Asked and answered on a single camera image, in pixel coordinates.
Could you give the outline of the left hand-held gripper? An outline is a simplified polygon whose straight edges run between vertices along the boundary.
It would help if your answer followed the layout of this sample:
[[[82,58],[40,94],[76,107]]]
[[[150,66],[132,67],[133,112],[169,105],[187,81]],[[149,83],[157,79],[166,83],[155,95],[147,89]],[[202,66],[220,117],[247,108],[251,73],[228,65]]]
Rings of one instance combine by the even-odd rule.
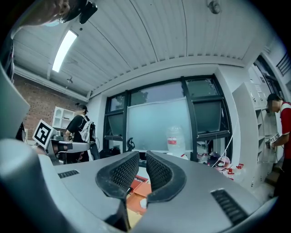
[[[43,147],[53,164],[64,164],[65,152],[78,153],[90,149],[87,142],[64,141],[63,132],[55,130],[43,120],[39,121],[32,138],[35,146]]]

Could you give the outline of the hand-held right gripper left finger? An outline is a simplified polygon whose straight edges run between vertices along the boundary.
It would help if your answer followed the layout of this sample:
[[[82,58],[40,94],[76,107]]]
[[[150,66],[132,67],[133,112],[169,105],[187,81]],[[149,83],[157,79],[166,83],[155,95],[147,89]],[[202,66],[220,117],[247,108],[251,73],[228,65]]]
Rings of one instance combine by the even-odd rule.
[[[139,153],[125,152],[91,162],[55,167],[68,191],[107,224],[127,232],[127,192],[139,171]]]

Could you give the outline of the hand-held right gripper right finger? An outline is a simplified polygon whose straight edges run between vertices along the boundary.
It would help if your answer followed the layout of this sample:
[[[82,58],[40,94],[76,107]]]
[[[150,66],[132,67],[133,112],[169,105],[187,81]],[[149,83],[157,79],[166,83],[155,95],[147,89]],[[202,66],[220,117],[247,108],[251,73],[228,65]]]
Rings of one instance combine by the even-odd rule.
[[[152,191],[135,232],[267,232],[276,198],[262,204],[197,162],[151,151],[146,159]]]

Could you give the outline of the orange box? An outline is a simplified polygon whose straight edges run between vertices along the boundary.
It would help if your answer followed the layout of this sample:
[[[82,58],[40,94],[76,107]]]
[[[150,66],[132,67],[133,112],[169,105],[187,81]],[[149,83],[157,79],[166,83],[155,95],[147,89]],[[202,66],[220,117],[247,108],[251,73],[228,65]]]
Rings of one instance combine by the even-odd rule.
[[[140,200],[146,198],[151,194],[151,185],[149,183],[141,183],[133,193],[127,198],[127,208],[135,213],[143,215],[146,213],[146,209],[140,207]]]

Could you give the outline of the red box with black label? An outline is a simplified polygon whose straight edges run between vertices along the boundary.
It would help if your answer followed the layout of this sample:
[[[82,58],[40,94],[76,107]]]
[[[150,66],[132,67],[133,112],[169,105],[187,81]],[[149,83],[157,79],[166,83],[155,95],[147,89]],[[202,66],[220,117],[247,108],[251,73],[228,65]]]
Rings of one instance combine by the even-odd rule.
[[[148,178],[141,177],[136,175],[131,186],[130,186],[130,194],[133,193],[133,191],[141,184],[141,183],[146,183],[148,181]]]

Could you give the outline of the black backpack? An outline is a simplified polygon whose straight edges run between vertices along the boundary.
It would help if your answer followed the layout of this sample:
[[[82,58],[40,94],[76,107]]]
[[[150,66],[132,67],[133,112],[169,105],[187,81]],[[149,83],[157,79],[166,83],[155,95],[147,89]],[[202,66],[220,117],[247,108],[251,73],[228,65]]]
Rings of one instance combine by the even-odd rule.
[[[100,152],[100,159],[102,158],[107,158],[107,157],[111,157],[111,156],[115,156],[115,155],[119,155],[120,154],[120,149],[119,148],[109,148],[109,149],[102,149]]]

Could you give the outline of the white arched shelf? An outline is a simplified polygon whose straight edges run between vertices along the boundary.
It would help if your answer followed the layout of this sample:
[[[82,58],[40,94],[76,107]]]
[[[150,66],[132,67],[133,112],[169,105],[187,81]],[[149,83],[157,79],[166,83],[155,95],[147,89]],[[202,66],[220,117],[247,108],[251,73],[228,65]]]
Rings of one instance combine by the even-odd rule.
[[[54,111],[52,126],[54,128],[66,129],[69,123],[74,118],[74,116],[75,116],[74,111],[70,111],[70,110],[56,106],[55,111]]]

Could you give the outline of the pink helmet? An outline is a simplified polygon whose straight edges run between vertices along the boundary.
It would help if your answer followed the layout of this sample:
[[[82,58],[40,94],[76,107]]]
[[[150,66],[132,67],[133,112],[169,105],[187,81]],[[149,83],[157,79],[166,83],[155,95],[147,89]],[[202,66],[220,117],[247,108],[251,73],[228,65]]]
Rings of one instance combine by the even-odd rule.
[[[217,164],[215,165],[215,169],[218,171],[224,171],[229,167],[230,164],[230,160],[228,157],[222,157]]]

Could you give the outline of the pile of clear water jugs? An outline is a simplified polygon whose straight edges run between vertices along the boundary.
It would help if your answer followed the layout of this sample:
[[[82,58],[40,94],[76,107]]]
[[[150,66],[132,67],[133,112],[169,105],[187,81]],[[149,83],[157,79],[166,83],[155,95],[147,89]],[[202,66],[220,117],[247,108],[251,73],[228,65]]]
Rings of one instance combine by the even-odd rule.
[[[241,183],[244,178],[244,164],[239,163],[237,166],[226,169],[224,175],[236,183]]]

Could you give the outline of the white water dispenser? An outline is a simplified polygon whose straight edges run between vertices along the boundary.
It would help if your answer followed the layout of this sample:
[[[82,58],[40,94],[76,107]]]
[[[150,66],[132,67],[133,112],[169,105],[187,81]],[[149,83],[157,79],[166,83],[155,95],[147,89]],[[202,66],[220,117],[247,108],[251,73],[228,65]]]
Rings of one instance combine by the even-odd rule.
[[[167,155],[178,157],[178,158],[182,158],[182,159],[185,159],[185,160],[189,160],[187,155],[185,155],[185,154],[178,154],[178,153],[168,152]]]

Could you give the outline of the large clear water bottle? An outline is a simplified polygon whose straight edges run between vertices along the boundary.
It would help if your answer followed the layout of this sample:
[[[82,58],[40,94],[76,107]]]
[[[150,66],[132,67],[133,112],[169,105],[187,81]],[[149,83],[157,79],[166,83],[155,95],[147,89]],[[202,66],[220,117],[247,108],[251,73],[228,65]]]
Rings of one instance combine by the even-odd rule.
[[[181,127],[171,126],[167,129],[167,146],[174,156],[181,156],[186,151],[185,137]]]

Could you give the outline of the black-framed window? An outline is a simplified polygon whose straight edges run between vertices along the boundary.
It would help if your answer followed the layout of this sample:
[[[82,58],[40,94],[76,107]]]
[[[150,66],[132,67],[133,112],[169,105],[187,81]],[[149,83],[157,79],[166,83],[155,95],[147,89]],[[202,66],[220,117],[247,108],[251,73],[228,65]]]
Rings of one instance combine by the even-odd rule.
[[[185,97],[191,121],[192,151],[189,160],[225,154],[232,156],[229,109],[215,75],[180,77],[144,85],[108,97],[105,106],[103,149],[127,151],[127,109],[151,102]]]

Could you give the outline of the white cabinet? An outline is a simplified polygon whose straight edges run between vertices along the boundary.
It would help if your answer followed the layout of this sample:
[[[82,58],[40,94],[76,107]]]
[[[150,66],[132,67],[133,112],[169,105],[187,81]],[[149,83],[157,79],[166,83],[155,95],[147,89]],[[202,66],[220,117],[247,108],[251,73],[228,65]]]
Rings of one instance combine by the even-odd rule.
[[[233,93],[241,135],[239,163],[243,164],[241,186],[249,191],[260,186],[271,173],[273,164],[283,156],[283,148],[267,148],[274,137],[281,135],[281,119],[278,113],[266,110],[268,87],[242,83]]]

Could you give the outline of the long ceiling light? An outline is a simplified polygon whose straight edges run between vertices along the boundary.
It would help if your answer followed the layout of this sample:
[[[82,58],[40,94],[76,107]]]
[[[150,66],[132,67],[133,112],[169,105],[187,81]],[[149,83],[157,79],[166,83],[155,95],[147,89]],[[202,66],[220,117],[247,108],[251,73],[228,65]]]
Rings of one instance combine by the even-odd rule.
[[[75,34],[73,31],[71,31],[71,30],[67,31],[65,37],[63,38],[63,40],[59,46],[58,51],[56,53],[55,60],[54,60],[53,66],[52,66],[53,71],[55,71],[55,72],[60,71],[60,68],[63,64],[63,61],[64,61],[70,47],[73,45],[74,41],[76,40],[77,36],[78,35]]]

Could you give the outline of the black railing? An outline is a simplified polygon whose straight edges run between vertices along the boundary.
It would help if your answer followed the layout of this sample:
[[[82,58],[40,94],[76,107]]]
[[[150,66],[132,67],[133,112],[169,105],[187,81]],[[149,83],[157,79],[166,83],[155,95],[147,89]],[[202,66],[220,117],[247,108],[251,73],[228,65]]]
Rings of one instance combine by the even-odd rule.
[[[287,52],[277,63],[276,67],[278,68],[282,76],[284,76],[291,69],[291,59]]]

